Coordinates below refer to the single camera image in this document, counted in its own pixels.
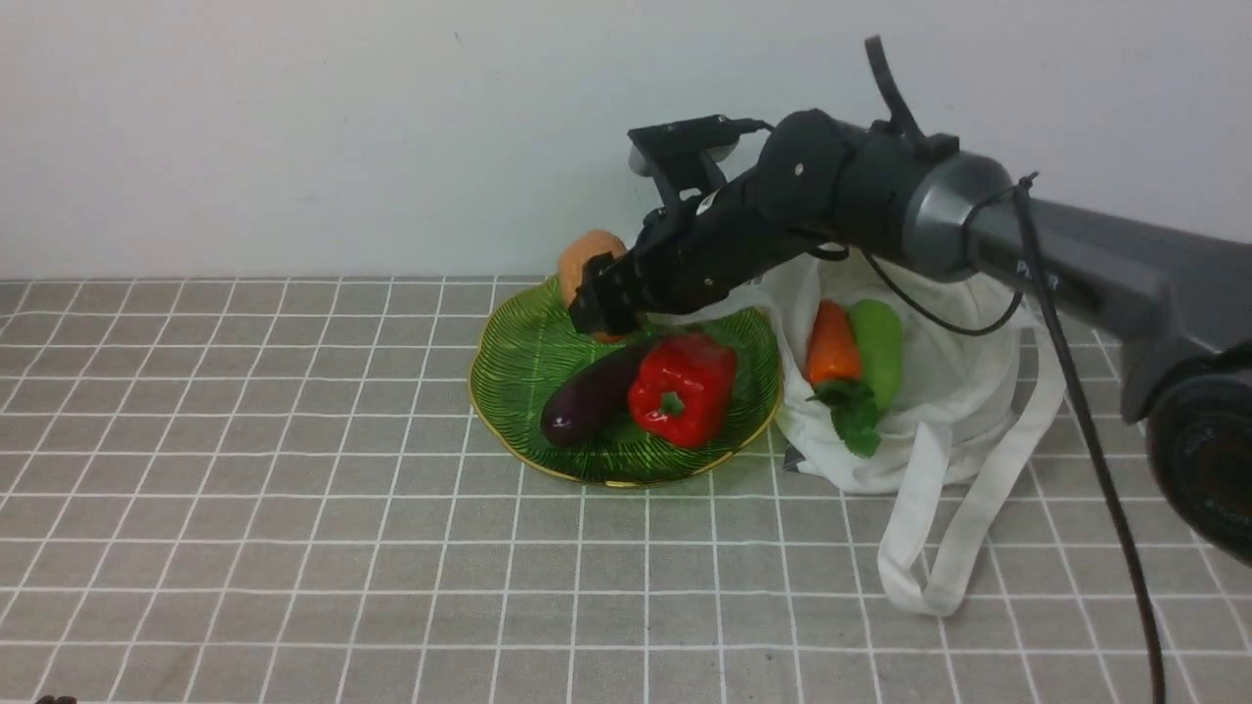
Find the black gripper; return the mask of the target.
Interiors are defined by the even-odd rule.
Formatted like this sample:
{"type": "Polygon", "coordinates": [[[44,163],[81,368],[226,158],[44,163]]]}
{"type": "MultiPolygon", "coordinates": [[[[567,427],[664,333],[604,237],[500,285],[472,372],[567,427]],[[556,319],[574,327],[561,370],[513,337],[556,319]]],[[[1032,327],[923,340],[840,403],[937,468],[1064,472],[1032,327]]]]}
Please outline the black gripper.
{"type": "Polygon", "coordinates": [[[629,337],[644,329],[644,313],[694,313],[800,256],[848,258],[846,246],[818,229],[770,222],[757,204],[759,177],[752,167],[707,195],[657,208],[630,252],[587,259],[567,306],[573,329],[629,337]]]}

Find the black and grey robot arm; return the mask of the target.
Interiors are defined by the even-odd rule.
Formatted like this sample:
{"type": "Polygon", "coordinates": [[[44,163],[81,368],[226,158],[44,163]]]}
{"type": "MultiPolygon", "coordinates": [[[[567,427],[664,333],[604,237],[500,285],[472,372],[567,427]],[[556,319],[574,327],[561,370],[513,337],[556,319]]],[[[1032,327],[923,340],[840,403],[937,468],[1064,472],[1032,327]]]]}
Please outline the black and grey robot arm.
{"type": "Polygon", "coordinates": [[[1121,415],[1146,423],[1167,504],[1249,562],[1248,243],[1017,197],[957,137],[819,109],[782,116],[756,164],[725,179],[719,149],[761,128],[712,115],[629,133],[664,205],[625,256],[585,266],[567,307],[578,332],[699,312],[829,243],[944,284],[989,276],[1118,339],[1121,415]]]}

